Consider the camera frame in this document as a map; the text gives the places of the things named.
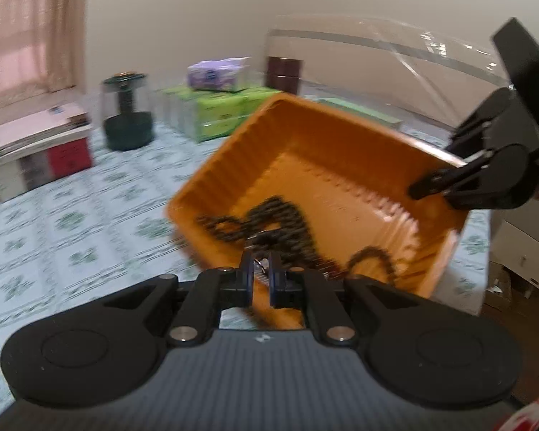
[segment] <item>red box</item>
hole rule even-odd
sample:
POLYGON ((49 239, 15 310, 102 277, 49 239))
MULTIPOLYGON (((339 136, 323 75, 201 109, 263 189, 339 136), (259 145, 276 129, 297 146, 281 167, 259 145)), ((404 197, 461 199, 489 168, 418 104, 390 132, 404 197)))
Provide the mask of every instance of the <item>red box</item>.
POLYGON ((54 146, 47 153, 55 179, 92 167, 86 138, 54 146))

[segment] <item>pink curtain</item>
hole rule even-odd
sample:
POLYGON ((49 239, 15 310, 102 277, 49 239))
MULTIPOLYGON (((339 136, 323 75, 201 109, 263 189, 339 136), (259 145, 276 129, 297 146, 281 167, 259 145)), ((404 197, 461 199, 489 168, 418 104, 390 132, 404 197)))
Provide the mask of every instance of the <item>pink curtain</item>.
POLYGON ((84 0, 0 0, 0 108, 73 87, 84 0))

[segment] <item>orange basket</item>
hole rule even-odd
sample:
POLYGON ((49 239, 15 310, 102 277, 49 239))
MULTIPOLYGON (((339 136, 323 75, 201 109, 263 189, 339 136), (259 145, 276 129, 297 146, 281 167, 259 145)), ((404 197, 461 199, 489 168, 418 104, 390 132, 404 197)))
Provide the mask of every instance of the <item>orange basket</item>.
MULTIPOLYGON (((207 266, 236 267, 243 247, 216 240, 196 218, 243 217, 280 195, 300 208, 322 257, 344 267, 363 247, 381 247, 395 264, 395 286, 429 298, 467 211, 441 195, 414 201, 407 187, 429 171, 463 164, 374 121, 277 94, 172 198, 168 217, 207 266)), ((386 279, 377 259, 362 261, 354 273, 386 279)), ((277 328, 300 327, 299 311, 271 309, 257 281, 253 309, 277 328)))

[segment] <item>silver screw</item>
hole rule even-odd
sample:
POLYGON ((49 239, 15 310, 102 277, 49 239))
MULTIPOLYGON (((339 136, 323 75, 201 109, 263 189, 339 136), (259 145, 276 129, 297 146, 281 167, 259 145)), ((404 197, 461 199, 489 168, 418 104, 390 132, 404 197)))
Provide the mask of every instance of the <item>silver screw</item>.
POLYGON ((326 334, 332 340, 344 342, 354 338, 355 331, 348 326, 335 326, 334 328, 329 328, 326 334))
POLYGON ((170 337, 180 342, 193 340, 198 335, 198 331, 190 326, 179 326, 170 330, 170 337))

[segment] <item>brown floor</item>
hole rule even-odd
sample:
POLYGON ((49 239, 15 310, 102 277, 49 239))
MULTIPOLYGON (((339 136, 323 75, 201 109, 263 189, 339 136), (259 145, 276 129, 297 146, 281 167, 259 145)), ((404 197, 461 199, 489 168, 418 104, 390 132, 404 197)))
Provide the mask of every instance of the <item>brown floor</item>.
POLYGON ((539 397, 539 290, 526 299, 521 278, 512 277, 512 304, 506 311, 483 305, 481 316, 494 319, 512 333, 523 353, 523 370, 513 396, 523 403, 539 397))

